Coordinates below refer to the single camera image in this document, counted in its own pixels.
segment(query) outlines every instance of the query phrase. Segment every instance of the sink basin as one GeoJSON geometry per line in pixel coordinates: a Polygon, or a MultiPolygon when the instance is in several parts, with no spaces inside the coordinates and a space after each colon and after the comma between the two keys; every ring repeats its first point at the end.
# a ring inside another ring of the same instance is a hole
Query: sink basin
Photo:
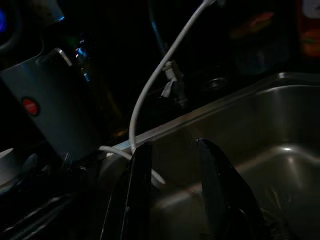
{"type": "MultiPolygon", "coordinates": [[[[320,75],[279,73],[139,135],[153,143],[152,167],[166,181],[150,194],[151,239],[212,238],[197,138],[220,146],[263,211],[302,240],[320,239],[320,75]]],[[[111,185],[125,162],[109,155],[101,182],[111,185]]]]}

